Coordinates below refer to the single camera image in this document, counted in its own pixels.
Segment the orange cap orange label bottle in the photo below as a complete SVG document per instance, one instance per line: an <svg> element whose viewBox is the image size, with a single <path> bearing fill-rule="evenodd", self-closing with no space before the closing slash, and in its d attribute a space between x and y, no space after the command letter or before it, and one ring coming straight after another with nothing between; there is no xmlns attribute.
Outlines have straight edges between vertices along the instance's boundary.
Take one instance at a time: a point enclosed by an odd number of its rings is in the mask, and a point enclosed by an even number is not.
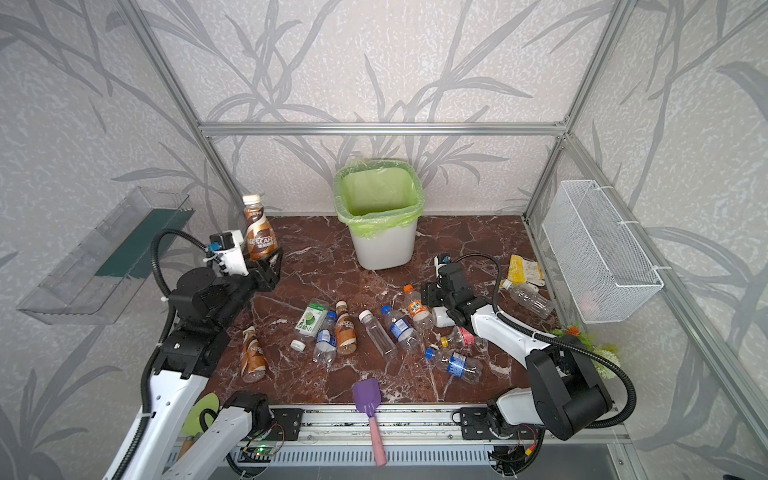
<svg viewBox="0 0 768 480"><path fill-rule="evenodd" d="M422 302L421 294L411 284L406 285L403 291L405 306L414 324L423 331L430 330L433 327L433 317L429 308Z"/></svg>

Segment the blue label water bottle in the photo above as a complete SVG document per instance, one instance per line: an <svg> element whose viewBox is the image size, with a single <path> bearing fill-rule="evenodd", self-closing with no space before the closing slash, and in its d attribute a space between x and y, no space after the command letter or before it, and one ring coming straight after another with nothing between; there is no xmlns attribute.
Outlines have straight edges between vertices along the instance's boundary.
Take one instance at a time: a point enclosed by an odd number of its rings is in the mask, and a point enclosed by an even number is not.
<svg viewBox="0 0 768 480"><path fill-rule="evenodd" d="M389 322L389 331L399 347L406 351L422 351L423 341L408 316L400 309L390 305L381 307L381 313Z"/></svg>

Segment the crushed blue label bottle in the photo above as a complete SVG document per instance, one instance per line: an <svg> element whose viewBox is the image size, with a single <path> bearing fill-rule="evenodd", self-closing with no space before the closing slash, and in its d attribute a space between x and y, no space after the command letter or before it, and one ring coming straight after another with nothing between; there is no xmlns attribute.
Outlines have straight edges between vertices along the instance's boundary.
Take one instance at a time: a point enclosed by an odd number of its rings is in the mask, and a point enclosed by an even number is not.
<svg viewBox="0 0 768 480"><path fill-rule="evenodd" d="M482 376L479 360L454 350L427 348L424 355L433 369L443 371L468 384L478 384Z"/></svg>

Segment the clear bottle white cap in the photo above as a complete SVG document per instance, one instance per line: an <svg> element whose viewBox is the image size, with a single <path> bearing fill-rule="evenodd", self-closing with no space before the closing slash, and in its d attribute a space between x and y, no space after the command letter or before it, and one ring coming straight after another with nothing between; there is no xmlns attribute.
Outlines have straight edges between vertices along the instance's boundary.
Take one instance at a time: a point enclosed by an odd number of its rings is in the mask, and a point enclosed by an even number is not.
<svg viewBox="0 0 768 480"><path fill-rule="evenodd" d="M381 356L390 361L396 355L396 346L384 327L370 310L363 310L358 318Z"/></svg>

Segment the green lime label bottle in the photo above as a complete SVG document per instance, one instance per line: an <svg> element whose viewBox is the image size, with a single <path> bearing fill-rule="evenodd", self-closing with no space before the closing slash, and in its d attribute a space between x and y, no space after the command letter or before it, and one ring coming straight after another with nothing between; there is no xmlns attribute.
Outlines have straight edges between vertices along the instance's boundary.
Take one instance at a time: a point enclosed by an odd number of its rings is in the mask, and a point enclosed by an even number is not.
<svg viewBox="0 0 768 480"><path fill-rule="evenodd" d="M329 311L329 304L323 300L311 299L302 313L295 333L300 338L314 339L320 331Z"/></svg>

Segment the blue cap water bottle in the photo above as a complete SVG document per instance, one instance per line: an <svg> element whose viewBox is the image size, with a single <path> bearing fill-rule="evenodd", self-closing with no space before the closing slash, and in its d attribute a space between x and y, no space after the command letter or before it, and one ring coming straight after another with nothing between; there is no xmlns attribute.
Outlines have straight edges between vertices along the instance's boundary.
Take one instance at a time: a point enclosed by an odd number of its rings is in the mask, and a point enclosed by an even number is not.
<svg viewBox="0 0 768 480"><path fill-rule="evenodd" d="M334 311L329 311L316 336L313 361L325 367L329 367L336 358L336 321L337 314Z"/></svg>

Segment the brown tea bottle white cap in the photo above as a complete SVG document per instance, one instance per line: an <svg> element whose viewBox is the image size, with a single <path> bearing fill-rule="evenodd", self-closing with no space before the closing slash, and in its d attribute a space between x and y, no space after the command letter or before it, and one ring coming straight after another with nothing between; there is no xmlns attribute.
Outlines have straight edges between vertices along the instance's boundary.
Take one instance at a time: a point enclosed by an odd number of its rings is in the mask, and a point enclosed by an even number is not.
<svg viewBox="0 0 768 480"><path fill-rule="evenodd" d="M348 304L345 301L340 300L336 303L336 314L335 335L338 354L350 355L357 349L357 336Z"/></svg>

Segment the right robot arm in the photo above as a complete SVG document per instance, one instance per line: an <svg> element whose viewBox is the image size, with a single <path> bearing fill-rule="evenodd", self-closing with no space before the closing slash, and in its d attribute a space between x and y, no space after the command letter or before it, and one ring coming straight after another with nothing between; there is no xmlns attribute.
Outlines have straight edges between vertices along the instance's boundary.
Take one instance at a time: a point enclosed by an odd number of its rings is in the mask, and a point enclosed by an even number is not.
<svg viewBox="0 0 768 480"><path fill-rule="evenodd" d="M498 306L502 268L496 266L492 296L478 296L461 261L433 258L436 279L422 288L429 307L446 311L461 330L503 350L527 372L527 388L512 389L487 404L487 428L499 438L518 427L538 427L560 440L583 429L604 429L628 420L637 406L631 378L615 362L589 351L576 336L557 337L528 326Z"/></svg>

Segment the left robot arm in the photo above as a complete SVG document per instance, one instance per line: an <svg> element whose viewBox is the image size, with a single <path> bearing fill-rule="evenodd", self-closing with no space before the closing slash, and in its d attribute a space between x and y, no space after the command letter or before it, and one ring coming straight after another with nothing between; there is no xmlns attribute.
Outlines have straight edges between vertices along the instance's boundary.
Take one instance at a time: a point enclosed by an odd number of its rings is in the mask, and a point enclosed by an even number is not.
<svg viewBox="0 0 768 480"><path fill-rule="evenodd" d="M210 236L207 243L177 229L151 241L150 266L168 306L166 320L140 377L141 407L108 468L108 479L207 479L222 461L241 479L256 473L232 455L244 440L268 435L275 424L264 394L232 394L199 440L172 467L169 454L196 399L230 343L228 329L254 294L273 291L280 280L282 249L259 260L243 252L239 231ZM184 273L170 288L160 267L160 245L175 236L205 253L205 264Z"/></svg>

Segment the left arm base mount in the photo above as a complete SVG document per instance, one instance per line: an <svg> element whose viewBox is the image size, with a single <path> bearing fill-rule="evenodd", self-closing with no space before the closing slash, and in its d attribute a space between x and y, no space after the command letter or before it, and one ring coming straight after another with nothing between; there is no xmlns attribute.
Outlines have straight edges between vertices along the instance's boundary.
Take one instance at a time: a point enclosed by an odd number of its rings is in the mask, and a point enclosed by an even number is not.
<svg viewBox="0 0 768 480"><path fill-rule="evenodd" d="M276 408L252 413L251 430L246 439L253 441L287 441L299 438L304 410L301 408Z"/></svg>

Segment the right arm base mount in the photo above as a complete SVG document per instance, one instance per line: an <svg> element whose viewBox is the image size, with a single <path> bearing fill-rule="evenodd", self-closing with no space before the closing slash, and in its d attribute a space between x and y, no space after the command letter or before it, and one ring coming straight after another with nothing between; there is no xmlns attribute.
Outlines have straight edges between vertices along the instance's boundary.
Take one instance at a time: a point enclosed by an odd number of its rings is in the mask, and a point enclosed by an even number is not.
<svg viewBox="0 0 768 480"><path fill-rule="evenodd" d="M451 413L451 421L459 427L466 441L536 442L541 431L533 425L511 425L501 414L488 407L462 407Z"/></svg>

